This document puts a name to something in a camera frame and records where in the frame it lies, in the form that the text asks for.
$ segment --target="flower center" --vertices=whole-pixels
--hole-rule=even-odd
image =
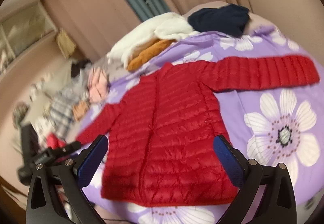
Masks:
[[[289,142],[292,143],[292,131],[293,130],[290,129],[288,125],[285,125],[285,127],[278,129],[278,139],[276,140],[276,143],[280,143],[282,147],[287,146]]]
[[[189,59],[184,59],[183,60],[184,63],[194,62],[194,61],[196,61],[196,58],[189,58]]]
[[[152,215],[157,215],[155,218],[164,218],[164,215],[177,215],[177,208],[178,206],[175,207],[165,207],[164,208],[157,208],[157,210],[154,210],[154,208],[152,208]]]

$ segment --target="bed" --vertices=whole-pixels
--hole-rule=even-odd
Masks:
[[[243,35],[241,38],[233,38],[216,31],[188,37],[171,45],[136,72],[112,82],[105,102],[92,106],[80,123],[78,131],[95,119],[105,103],[118,102],[127,90],[138,84],[141,75],[159,69],[166,62],[175,65],[197,60],[216,62],[228,56],[265,57],[286,54],[309,56],[274,26],[258,27],[250,35]],[[320,77],[323,77],[324,68],[313,60]],[[221,115],[234,148],[239,149],[247,158],[257,159],[261,164],[276,165],[283,162],[287,165],[298,205],[298,223],[305,222],[308,217],[303,217],[303,211],[307,207],[314,209],[324,191],[324,156],[321,155],[324,135],[320,122],[324,118],[324,99],[321,97],[323,93],[323,81],[292,89],[217,93]],[[294,144],[280,152],[275,141],[277,136],[272,131],[286,125],[292,129]],[[101,163],[90,185],[83,188],[83,191],[91,202],[118,215],[122,220],[143,224],[189,224],[192,221],[213,224],[228,206],[146,208],[133,203],[103,199],[100,196],[103,167],[104,164]],[[244,222],[253,217],[261,195],[262,188],[259,189]],[[167,217],[164,214],[166,210],[174,212],[174,216]]]

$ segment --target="white flower print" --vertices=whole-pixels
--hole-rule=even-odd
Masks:
[[[210,52],[200,55],[199,51],[194,50],[193,52],[186,54],[183,57],[183,60],[177,60],[177,61],[172,62],[172,65],[178,65],[178,64],[183,64],[183,63],[198,61],[198,60],[210,61],[210,60],[212,60],[213,57],[214,56]]]
[[[140,82],[140,78],[135,78],[129,81],[126,84],[126,89],[129,90],[130,88],[133,88],[135,85],[137,85]]]
[[[260,98],[262,114],[251,112],[244,115],[244,121],[254,135],[247,143],[247,155],[260,164],[276,166],[284,163],[290,174],[293,186],[298,178],[298,160],[306,167],[314,165],[320,157],[320,146],[310,130],[317,116],[309,101],[303,101],[295,115],[296,94],[283,89],[279,106],[270,93]]]
[[[253,43],[262,42],[261,37],[251,37],[249,35],[243,35],[241,38],[234,37],[221,37],[220,46],[226,50],[229,47],[235,47],[237,51],[253,50]]]
[[[284,37],[284,35],[281,34],[278,29],[273,31],[270,34],[270,36],[272,38],[272,41],[274,43],[277,43],[280,46],[284,46],[287,43],[288,47],[291,50],[293,50],[293,51],[298,51],[299,50],[299,45],[296,42],[290,40],[289,38]]]
[[[90,116],[91,120],[94,120],[98,116],[98,114],[101,112],[104,105],[105,102],[95,103],[91,105],[91,109],[92,109],[92,114]]]
[[[118,92],[116,89],[112,89],[109,91],[107,102],[110,102],[113,98],[115,98],[118,95]]]
[[[97,171],[93,175],[90,185],[94,186],[95,188],[101,188],[102,186],[102,172],[103,172],[104,164],[100,163]]]
[[[127,209],[141,213],[139,224],[214,224],[212,212],[202,207],[142,207],[128,203]]]

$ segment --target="red puffer jacket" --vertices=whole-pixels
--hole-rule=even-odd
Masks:
[[[318,81],[304,56],[168,63],[141,77],[120,103],[107,104],[77,140],[85,144],[110,130],[104,198],[146,207],[229,203],[237,188],[213,151],[216,135],[229,140],[213,91]]]

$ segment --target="plaid shirt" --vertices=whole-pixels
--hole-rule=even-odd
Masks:
[[[68,131],[72,128],[75,119],[72,108],[80,100],[88,98],[86,88],[87,76],[80,72],[72,82],[54,95],[49,111],[49,119],[55,124],[53,132],[59,139],[65,140]]]

